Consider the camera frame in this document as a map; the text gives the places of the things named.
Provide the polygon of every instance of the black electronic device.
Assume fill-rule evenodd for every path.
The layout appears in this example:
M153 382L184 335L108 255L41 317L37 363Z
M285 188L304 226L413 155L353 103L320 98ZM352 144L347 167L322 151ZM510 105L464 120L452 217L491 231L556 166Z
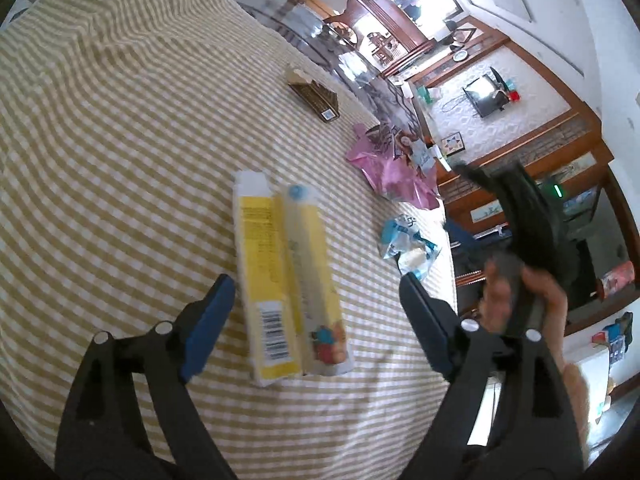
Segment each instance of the black electronic device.
M509 103L506 83L495 68L491 67L491 72L494 74L493 78L484 74L463 88L480 117L487 117L496 110L503 110Z

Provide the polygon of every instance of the checkered tablecloth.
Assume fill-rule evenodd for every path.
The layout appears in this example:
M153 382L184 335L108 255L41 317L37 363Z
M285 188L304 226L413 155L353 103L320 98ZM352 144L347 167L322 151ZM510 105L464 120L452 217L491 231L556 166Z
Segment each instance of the checkered tablecloth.
M338 92L339 120L287 88L291 63ZM39 0L0 34L0 397L49 463L93 334L146 332L236 276L232 185L250 169L322 192L357 367L253 386L238 300L191 397L241 479L398 476L447 386L378 255L383 222L416 215L444 246L431 294L454 304L454 277L442 209L377 197L344 160L357 122L376 121L232 0Z

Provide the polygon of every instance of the snack wrapper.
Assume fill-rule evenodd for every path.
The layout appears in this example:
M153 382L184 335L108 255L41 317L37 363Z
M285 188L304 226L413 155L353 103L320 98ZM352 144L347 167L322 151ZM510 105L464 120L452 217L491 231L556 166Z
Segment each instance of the snack wrapper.
M369 131L364 124L354 124L353 129L356 142L346 159L362 170L376 193L393 202L408 202L418 209L440 206L436 167L425 160L421 140L411 138L389 123ZM418 151L419 160L416 157L414 162L413 152Z
M440 254L438 245L420 235L415 218L404 214L386 221L378 248L384 259L397 259L403 276L412 272L419 280L428 274Z

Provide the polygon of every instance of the hand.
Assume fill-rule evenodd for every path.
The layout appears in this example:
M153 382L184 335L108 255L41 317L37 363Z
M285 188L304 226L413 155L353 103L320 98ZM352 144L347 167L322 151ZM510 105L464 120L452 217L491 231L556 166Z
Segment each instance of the hand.
M489 332L500 333L504 331L511 316L511 287L505 278L500 277L493 262L489 261L486 264L484 273L486 286L484 298L479 306L480 324ZM524 266L522 281L531 292L545 300L546 315L542 335L562 374L564 371L562 340L568 311L566 294L551 274L544 270L533 270Z

